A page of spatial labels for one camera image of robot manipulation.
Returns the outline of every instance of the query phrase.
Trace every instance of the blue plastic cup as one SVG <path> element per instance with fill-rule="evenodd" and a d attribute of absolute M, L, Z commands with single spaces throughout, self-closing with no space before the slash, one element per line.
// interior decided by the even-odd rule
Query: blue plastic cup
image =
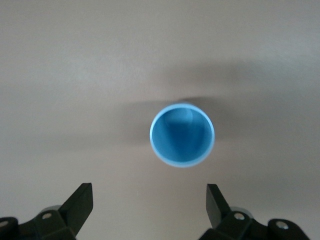
<path fill-rule="evenodd" d="M 155 154 L 166 164 L 187 168 L 202 162 L 215 143 L 215 129 L 200 108 L 175 103 L 162 109 L 150 128 Z"/>

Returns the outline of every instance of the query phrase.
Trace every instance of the blue cup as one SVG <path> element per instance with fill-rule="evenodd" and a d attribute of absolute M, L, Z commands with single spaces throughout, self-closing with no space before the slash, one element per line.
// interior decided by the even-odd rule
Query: blue cup
<path fill-rule="evenodd" d="M 187 168 L 202 162 L 215 143 L 215 129 L 200 108 L 175 103 L 162 109 L 150 128 L 155 154 L 166 164 Z"/>

